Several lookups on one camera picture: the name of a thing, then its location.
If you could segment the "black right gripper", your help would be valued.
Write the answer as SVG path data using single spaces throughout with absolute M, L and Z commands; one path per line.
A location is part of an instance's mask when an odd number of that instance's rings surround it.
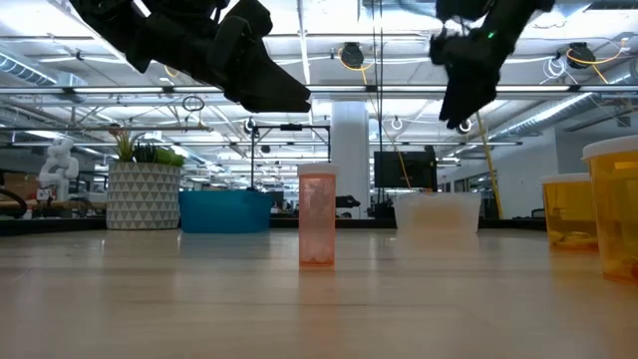
M 494 100 L 500 69 L 515 48 L 516 22 L 485 19 L 464 34 L 451 32 L 446 23 L 443 20 L 441 32 L 431 37 L 431 61 L 444 66 L 450 78 L 468 78 L 467 109 L 461 84 L 449 80 L 439 114 L 448 129 L 456 129 Z

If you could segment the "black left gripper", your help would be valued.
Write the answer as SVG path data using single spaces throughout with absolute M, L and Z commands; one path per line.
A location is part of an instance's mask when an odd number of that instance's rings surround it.
M 251 113 L 310 111 L 311 92 L 265 49 L 263 38 L 273 23 L 259 0 L 238 0 L 219 24 L 224 0 L 130 0 L 127 9 L 132 27 L 127 61 L 136 70 L 143 73 L 152 61 L 159 62 L 220 86 L 227 100 Z M 213 43 L 216 49 L 209 55 Z

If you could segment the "small pink pill bottle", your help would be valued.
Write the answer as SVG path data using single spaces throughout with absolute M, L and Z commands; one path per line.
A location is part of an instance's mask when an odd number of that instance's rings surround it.
M 336 240 L 337 167 L 307 164 L 298 167 L 299 263 L 333 266 Z

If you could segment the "clear plastic bin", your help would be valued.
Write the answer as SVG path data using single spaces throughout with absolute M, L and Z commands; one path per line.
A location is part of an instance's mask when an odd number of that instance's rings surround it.
M 462 230 L 445 230 L 441 226 L 424 230 L 409 229 L 409 209 L 410 205 L 419 201 L 434 202 L 437 207 L 445 202 L 459 202 L 466 206 L 466 224 Z M 446 234 L 474 234 L 479 229 L 480 195 L 471 192 L 423 192 L 406 193 L 396 198 L 394 201 L 395 219 L 398 231 L 404 233 L 426 234 L 426 233 L 446 233 Z

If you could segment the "blue plastic bin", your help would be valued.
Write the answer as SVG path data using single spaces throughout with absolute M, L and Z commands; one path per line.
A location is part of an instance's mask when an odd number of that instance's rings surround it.
M 182 191 L 181 229 L 188 233 L 254 233 L 270 224 L 272 197 L 247 190 Z

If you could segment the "black monitor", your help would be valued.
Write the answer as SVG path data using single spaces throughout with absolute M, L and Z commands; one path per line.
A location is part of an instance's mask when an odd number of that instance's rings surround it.
M 374 152 L 374 187 L 382 193 L 368 213 L 375 219 L 395 217 L 393 201 L 386 197 L 391 189 L 437 189 L 437 164 L 433 146 L 416 152 Z

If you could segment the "white round pillar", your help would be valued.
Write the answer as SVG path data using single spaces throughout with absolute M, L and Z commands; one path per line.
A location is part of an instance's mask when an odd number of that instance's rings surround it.
M 370 200 L 369 113 L 365 102 L 335 102 L 331 114 L 331 160 L 338 167 L 336 194 L 360 205 L 338 208 L 353 219 L 367 217 Z

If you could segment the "succulent in white patterned pot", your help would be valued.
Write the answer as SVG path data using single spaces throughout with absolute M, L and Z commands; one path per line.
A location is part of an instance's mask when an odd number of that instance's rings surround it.
M 184 156 L 110 127 L 118 159 L 109 165 L 106 224 L 112 230 L 175 229 Z

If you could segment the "white humanoid robot figure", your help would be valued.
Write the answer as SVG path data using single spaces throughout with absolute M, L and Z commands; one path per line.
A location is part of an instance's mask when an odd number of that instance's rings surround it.
M 38 175 L 40 188 L 54 186 L 59 201 L 69 199 L 70 181 L 79 175 L 79 162 L 71 155 L 73 146 L 72 140 L 55 139 L 47 148 L 47 159 Z

